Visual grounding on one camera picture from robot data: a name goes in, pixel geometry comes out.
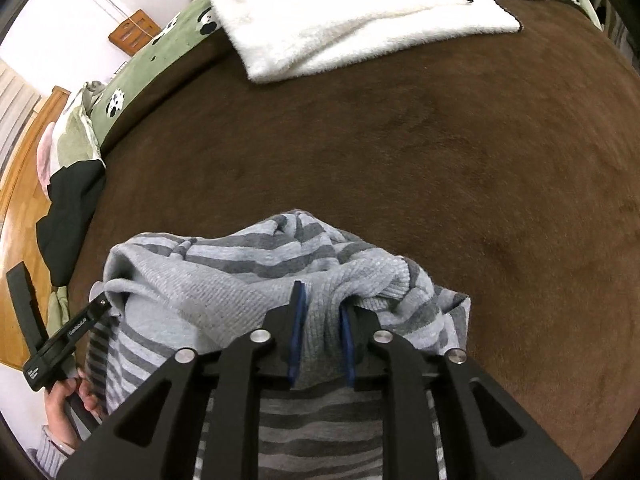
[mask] sleeve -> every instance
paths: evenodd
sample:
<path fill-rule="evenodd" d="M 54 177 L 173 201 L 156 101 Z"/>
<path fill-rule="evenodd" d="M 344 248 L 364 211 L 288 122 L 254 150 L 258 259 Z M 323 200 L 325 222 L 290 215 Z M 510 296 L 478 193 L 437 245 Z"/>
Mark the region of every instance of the sleeve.
<path fill-rule="evenodd" d="M 60 442 L 51 434 L 48 426 L 42 427 L 40 444 L 30 453 L 36 465 L 49 478 L 55 478 L 65 460 L 74 452 L 72 448 Z"/>

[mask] pink pillow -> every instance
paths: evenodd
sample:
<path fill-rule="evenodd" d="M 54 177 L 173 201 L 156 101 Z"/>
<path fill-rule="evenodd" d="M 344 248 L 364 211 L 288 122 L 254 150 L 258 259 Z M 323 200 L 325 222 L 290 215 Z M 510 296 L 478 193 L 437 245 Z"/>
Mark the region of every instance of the pink pillow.
<path fill-rule="evenodd" d="M 49 159 L 51 158 L 51 145 L 53 143 L 53 127 L 56 123 L 49 123 L 44 129 L 40 142 L 38 143 L 38 151 L 36 152 L 36 170 L 38 171 L 38 180 L 40 187 L 47 198 L 47 186 L 51 178 Z"/>

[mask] silver screw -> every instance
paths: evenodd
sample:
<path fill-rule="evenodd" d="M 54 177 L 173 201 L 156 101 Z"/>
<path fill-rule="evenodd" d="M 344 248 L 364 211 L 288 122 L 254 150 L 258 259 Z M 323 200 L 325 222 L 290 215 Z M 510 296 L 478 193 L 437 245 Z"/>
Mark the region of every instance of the silver screw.
<path fill-rule="evenodd" d="M 387 344 L 391 343 L 391 340 L 394 338 L 394 335 L 389 332 L 389 330 L 378 330 L 373 335 L 373 341 L 376 343 Z"/>
<path fill-rule="evenodd" d="M 254 330 L 251 332 L 249 339 L 254 343 L 266 343 L 269 339 L 271 339 L 271 332 L 268 330 L 264 330 L 259 328 L 258 330 Z"/>
<path fill-rule="evenodd" d="M 191 350 L 191 348 L 182 348 L 175 353 L 175 360 L 180 364 L 187 364 L 193 361 L 196 358 L 196 352 Z"/>
<path fill-rule="evenodd" d="M 461 365 L 466 361 L 466 352 L 462 348 L 452 348 L 447 352 L 447 357 L 452 363 Z"/>

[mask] wooden headboard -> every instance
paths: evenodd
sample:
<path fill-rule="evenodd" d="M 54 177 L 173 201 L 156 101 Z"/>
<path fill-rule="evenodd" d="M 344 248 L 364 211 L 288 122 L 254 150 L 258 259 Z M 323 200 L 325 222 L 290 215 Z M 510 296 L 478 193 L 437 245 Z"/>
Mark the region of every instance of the wooden headboard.
<path fill-rule="evenodd" d="M 69 92 L 54 87 L 14 149 L 0 182 L 0 362 L 21 368 L 29 352 L 20 332 L 6 284 L 6 272 L 24 261 L 31 274 L 40 312 L 46 320 L 51 292 L 49 269 L 36 243 L 36 222 L 49 211 L 36 173 L 36 151 L 44 129 L 57 121 Z"/>

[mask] human hand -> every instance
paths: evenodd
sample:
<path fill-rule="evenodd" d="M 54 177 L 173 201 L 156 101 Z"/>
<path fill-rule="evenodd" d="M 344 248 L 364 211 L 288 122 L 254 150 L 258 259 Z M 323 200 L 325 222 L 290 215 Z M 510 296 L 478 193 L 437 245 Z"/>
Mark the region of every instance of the human hand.
<path fill-rule="evenodd" d="M 44 408 L 47 414 L 49 432 L 60 442 L 77 449 L 81 441 L 76 435 L 71 421 L 64 410 L 65 399 L 77 392 L 84 402 L 87 411 L 102 417 L 102 410 L 97 397 L 92 392 L 92 385 L 83 370 L 78 369 L 79 377 L 56 382 L 50 392 L 44 394 Z"/>

